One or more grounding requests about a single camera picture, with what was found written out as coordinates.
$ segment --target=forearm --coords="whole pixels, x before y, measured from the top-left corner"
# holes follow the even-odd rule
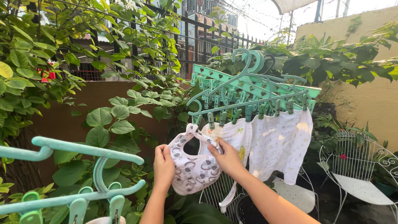
[[[234,179],[248,192],[258,210],[270,224],[318,223],[246,170],[238,172]]]
[[[152,190],[140,224],[163,224],[166,195],[167,191],[156,190],[155,188]]]

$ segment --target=woman's left hand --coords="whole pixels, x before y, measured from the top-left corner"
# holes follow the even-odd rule
[[[160,145],[155,148],[153,170],[154,186],[152,191],[160,191],[167,194],[176,170],[168,145]]]

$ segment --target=shade canopy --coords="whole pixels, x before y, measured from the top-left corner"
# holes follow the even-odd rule
[[[298,9],[317,0],[271,0],[275,3],[279,10],[279,14],[285,14],[292,10]]]

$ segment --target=balcony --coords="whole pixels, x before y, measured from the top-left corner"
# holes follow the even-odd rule
[[[238,15],[231,11],[228,11],[221,4],[210,0],[184,0],[182,2],[182,12],[188,12],[188,15],[199,13],[204,16],[209,16],[213,12],[213,7],[222,7],[222,10],[226,13],[220,15],[222,20],[226,21],[226,24],[237,27],[238,26]]]

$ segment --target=chair seat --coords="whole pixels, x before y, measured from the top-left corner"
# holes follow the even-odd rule
[[[367,203],[378,205],[392,205],[394,204],[386,195],[384,195],[376,186],[370,181],[363,181],[352,177],[345,177],[338,174],[333,176],[339,182],[342,189],[352,196],[361,199]]]
[[[279,177],[273,181],[274,189],[284,199],[301,209],[310,213],[315,207],[315,193],[297,185],[288,185]]]

